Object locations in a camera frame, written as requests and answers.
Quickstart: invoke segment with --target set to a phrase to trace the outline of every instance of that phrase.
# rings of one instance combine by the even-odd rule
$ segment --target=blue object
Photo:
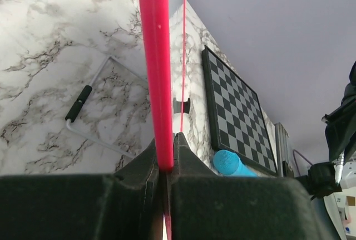
[[[214,167],[224,176],[246,176],[257,177],[241,161],[239,156],[227,150],[220,150],[215,153],[212,159]]]

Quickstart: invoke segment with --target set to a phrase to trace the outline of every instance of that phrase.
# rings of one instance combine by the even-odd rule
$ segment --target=black clip
[[[177,101],[176,98],[173,98],[173,114],[180,113],[182,110],[182,102]],[[190,98],[187,102],[183,102],[183,113],[189,114],[190,111]]]

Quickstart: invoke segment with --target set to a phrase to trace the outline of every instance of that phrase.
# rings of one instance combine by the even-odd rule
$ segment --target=red tube
[[[173,168],[169,0],[140,0],[147,79],[159,168]]]

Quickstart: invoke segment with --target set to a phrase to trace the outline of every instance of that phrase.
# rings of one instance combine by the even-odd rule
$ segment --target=black chessboard frame
[[[211,56],[216,59],[216,65],[215,64],[212,65],[212,62],[210,62]],[[209,124],[210,124],[211,147],[213,148],[213,150],[219,151],[221,149],[226,149],[234,153],[237,153],[245,165],[251,166],[256,170],[259,170],[265,174],[277,176],[277,167],[271,148],[271,142],[268,137],[266,123],[262,115],[262,110],[261,110],[260,102],[258,100],[257,93],[255,93],[255,91],[253,91],[250,88],[250,86],[248,86],[234,71],[231,70],[231,68],[224,61],[222,61],[207,46],[205,46],[205,49],[202,51],[202,65],[203,65],[204,79],[205,79],[207,111],[208,111]],[[225,79],[227,76],[226,74],[229,74],[230,75],[228,76],[228,78],[230,79],[228,80],[230,82],[229,84],[231,84],[231,81],[236,83],[241,82],[241,87],[238,86],[238,90],[232,91],[231,90],[232,84],[231,86],[229,86],[230,91],[232,91],[233,94],[228,92],[228,87],[226,86],[226,83],[222,83],[223,86],[226,86],[225,95],[229,97],[229,101],[224,99],[223,96],[219,96],[222,86],[220,84],[217,84],[217,82],[213,80],[212,70],[215,70],[214,73],[216,71],[219,71],[221,74],[225,74],[224,75]],[[242,92],[245,93],[244,93],[244,97],[241,99],[241,97],[239,96],[240,93]],[[216,100],[221,101],[221,98],[216,99],[215,93],[217,93],[216,96],[222,98],[224,106],[220,106],[216,102]],[[254,105],[252,106],[252,104],[249,104],[250,106],[249,109],[243,103],[241,104],[241,100],[244,100],[244,103],[247,104],[245,99],[246,94],[249,95],[249,100],[252,99],[254,100]],[[239,107],[242,108],[243,111],[238,109],[236,105],[233,106],[231,104],[232,100],[234,104],[239,104]],[[234,110],[237,110],[234,111],[236,115],[233,115],[231,113],[232,107],[234,107]],[[226,119],[221,117],[225,115],[224,113],[226,113],[226,111],[228,111],[227,114],[231,116],[230,117],[231,120],[229,119],[229,122],[227,122],[226,120],[227,117]],[[249,117],[246,115],[244,116],[243,115],[244,112],[248,112]],[[225,130],[232,133],[225,133],[219,127],[219,121],[220,124],[224,126],[224,128],[226,123]]]

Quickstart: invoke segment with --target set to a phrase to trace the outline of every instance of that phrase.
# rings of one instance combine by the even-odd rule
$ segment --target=white box
[[[350,218],[349,205],[346,195],[335,194],[336,204],[342,221],[348,221]]]

